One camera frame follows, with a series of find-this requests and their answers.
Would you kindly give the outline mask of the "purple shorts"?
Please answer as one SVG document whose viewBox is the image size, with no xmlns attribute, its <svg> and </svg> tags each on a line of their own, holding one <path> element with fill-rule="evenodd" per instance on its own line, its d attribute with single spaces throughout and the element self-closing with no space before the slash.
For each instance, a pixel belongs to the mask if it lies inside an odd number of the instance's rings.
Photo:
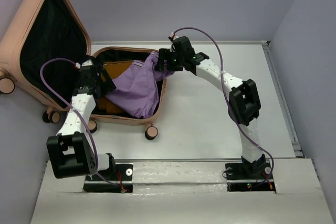
<svg viewBox="0 0 336 224">
<path fill-rule="evenodd" d="M 116 89 L 106 94 L 106 98 L 137 119 L 152 117 L 159 103 L 157 83 L 173 74 L 166 70 L 156 71 L 158 60 L 159 53 L 153 51 L 144 62 L 132 61 L 131 65 L 114 79 Z"/>
</svg>

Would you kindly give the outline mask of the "mustard brown trousers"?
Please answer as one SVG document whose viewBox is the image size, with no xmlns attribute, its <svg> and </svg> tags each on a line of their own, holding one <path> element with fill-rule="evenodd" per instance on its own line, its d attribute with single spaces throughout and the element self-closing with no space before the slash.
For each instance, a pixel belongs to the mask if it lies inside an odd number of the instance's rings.
<svg viewBox="0 0 336 224">
<path fill-rule="evenodd" d="M 115 61 L 115 62 L 105 62 L 103 68 L 107 71 L 109 77 L 113 80 L 119 77 L 123 72 L 125 72 L 132 64 L 132 60 L 129 61 Z M 122 114 L 124 110 L 112 103 L 106 97 L 101 97 L 98 100 L 98 109 L 105 112 L 106 114 Z"/>
</svg>

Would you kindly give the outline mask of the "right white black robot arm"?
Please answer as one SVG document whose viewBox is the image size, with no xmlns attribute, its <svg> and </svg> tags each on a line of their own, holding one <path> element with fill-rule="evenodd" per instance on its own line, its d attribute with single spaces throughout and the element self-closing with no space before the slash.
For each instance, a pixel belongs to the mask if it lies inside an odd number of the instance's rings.
<svg viewBox="0 0 336 224">
<path fill-rule="evenodd" d="M 229 180 L 254 179 L 266 166 L 266 157 L 260 148 L 258 117 L 261 108 L 256 83 L 242 80 L 215 64 L 203 52 L 196 53 L 190 40 L 183 36 L 172 40 L 169 49 L 159 50 L 157 71 L 189 71 L 223 92 L 229 117 L 237 124 L 242 144 L 241 162 L 225 165 Z"/>
</svg>

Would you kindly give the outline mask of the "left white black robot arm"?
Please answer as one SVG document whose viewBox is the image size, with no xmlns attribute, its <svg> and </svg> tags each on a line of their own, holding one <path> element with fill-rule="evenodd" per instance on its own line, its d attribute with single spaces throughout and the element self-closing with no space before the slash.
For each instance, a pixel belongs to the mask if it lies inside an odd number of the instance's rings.
<svg viewBox="0 0 336 224">
<path fill-rule="evenodd" d="M 47 149 L 54 172 L 58 179 L 92 176 L 111 179 L 116 174 L 116 163 L 110 153 L 98 154 L 89 121 L 104 85 L 114 89 L 110 78 L 101 79 L 102 65 L 92 60 L 76 63 L 80 76 L 72 93 L 65 122 L 55 136 L 47 139 Z"/>
</svg>

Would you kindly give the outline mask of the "pink hard-shell suitcase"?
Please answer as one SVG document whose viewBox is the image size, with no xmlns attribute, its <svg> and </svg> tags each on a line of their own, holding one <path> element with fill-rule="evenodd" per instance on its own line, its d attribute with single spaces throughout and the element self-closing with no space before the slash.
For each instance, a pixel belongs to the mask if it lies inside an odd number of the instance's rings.
<svg viewBox="0 0 336 224">
<path fill-rule="evenodd" d="M 60 121 L 78 72 L 71 61 L 93 55 L 105 62 L 145 61 L 148 48 L 105 47 L 92 53 L 91 41 L 69 0 L 23 0 L 1 41 L 1 93 L 16 86 L 46 107 L 45 123 Z"/>
</svg>

